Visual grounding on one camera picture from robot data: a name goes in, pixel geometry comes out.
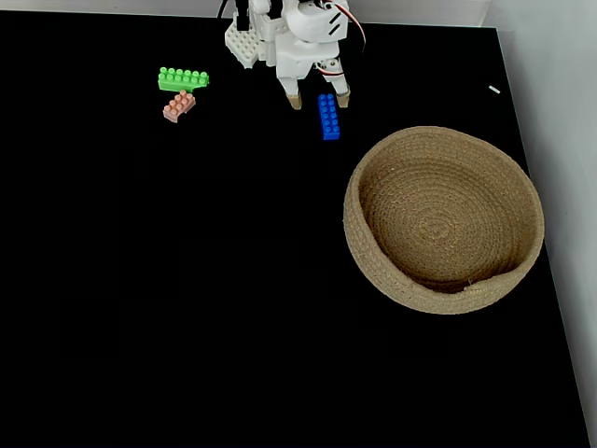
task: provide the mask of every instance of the small white object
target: small white object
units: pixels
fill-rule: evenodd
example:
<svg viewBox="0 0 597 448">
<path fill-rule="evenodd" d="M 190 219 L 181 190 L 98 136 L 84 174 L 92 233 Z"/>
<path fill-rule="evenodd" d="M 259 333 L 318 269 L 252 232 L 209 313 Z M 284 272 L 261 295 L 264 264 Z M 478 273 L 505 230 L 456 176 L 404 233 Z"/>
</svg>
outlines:
<svg viewBox="0 0 597 448">
<path fill-rule="evenodd" d="M 236 59 L 244 68 L 253 68 L 253 65 L 259 59 L 261 42 L 257 38 L 257 33 L 252 24 L 249 25 L 249 31 L 238 31 L 236 29 L 237 16 L 238 13 L 235 12 L 234 19 L 228 30 L 226 30 L 226 47 L 236 56 Z"/>
</svg>

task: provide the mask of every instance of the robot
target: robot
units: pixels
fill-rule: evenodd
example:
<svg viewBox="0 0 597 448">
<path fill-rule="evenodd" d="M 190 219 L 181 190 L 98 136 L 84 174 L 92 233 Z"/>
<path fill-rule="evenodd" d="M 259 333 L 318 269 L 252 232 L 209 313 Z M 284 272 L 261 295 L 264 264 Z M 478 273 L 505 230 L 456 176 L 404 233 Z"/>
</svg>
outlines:
<svg viewBox="0 0 597 448">
<path fill-rule="evenodd" d="M 276 67 L 276 76 L 296 110 L 302 106 L 299 80 L 318 70 L 348 107 L 350 88 L 338 42 L 347 35 L 347 0 L 235 0 L 237 11 L 226 31 L 226 46 L 244 68 L 257 61 Z"/>
</svg>

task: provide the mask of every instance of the jute rope basket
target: jute rope basket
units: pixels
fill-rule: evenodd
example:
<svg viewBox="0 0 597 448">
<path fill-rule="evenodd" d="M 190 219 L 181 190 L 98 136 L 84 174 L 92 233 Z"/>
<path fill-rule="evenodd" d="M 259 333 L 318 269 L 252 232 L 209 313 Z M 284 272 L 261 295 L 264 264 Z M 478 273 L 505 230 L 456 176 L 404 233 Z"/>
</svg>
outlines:
<svg viewBox="0 0 597 448">
<path fill-rule="evenodd" d="M 344 230 L 365 277 L 398 303 L 456 315 L 503 298 L 533 267 L 545 232 L 531 180 L 464 133 L 394 133 L 361 160 Z"/>
</svg>

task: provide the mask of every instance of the pink lego brick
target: pink lego brick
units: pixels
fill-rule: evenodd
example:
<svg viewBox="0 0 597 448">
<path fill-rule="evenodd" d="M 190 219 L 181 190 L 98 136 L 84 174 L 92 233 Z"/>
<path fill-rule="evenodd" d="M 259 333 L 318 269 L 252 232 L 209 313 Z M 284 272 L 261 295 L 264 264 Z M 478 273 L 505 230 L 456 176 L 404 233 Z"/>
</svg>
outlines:
<svg viewBox="0 0 597 448">
<path fill-rule="evenodd" d="M 164 117 L 172 123 L 177 123 L 180 114 L 186 114 L 194 105 L 195 97 L 186 91 L 180 91 L 180 94 L 164 107 Z"/>
</svg>

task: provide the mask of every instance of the lego brick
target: lego brick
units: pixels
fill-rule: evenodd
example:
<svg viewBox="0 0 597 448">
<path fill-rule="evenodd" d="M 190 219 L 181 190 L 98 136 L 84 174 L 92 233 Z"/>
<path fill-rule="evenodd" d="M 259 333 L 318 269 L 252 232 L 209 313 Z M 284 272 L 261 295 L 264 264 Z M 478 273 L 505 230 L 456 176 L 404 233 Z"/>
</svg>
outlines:
<svg viewBox="0 0 597 448">
<path fill-rule="evenodd" d="M 338 111 L 334 95 L 319 95 L 317 99 L 319 118 L 324 140 L 338 140 L 340 138 L 340 125 L 338 124 Z"/>
<path fill-rule="evenodd" d="M 158 75 L 158 84 L 163 91 L 190 91 L 209 84 L 209 76 L 205 72 L 191 72 L 190 70 L 174 70 L 162 67 Z"/>
<path fill-rule="evenodd" d="M 236 56 L 236 59 L 244 68 L 252 68 L 259 58 L 259 53 L 263 52 L 262 44 L 252 24 L 249 24 L 249 31 L 237 30 L 235 25 L 236 17 L 237 13 L 235 12 L 234 20 L 226 31 L 224 39 L 226 47 Z"/>
<path fill-rule="evenodd" d="M 195 97 L 186 91 L 180 91 L 180 93 L 164 107 L 164 117 L 172 123 L 177 123 L 180 114 L 186 114 L 194 105 Z"/>
</svg>

